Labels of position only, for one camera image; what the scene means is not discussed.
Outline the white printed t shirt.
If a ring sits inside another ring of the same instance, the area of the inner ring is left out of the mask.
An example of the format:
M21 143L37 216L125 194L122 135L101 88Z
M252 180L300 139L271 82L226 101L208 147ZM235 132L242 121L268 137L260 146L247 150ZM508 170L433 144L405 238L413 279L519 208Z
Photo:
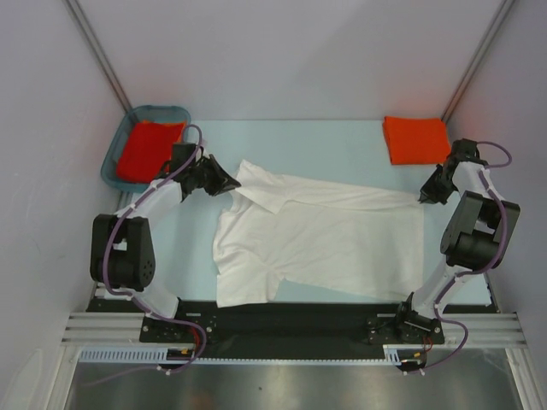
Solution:
M243 161L213 240L222 308L290 281L381 300L423 283L424 210L409 193L273 174Z

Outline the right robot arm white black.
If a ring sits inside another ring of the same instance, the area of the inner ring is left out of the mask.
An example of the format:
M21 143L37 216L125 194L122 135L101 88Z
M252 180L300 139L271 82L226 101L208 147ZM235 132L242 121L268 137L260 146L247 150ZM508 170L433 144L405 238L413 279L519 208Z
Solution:
M481 142L456 140L443 164L422 185L419 202L445 205L459 196L441 238L444 256L434 273L409 297L411 309L435 319L450 298L471 278L497 267L521 215L521 207L503 198L491 179L491 171L511 164L490 164L480 157Z

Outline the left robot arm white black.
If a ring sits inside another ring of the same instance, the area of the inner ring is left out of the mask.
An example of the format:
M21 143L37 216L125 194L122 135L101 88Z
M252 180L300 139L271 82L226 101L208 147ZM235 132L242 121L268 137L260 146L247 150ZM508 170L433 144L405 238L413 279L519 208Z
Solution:
M189 331L176 313L179 298L155 278L153 228L194 190L218 196L241 184L198 143L176 143L149 187L114 214L99 214L92 224L91 278L112 296L134 302L148 315L162 317L159 331L177 342Z

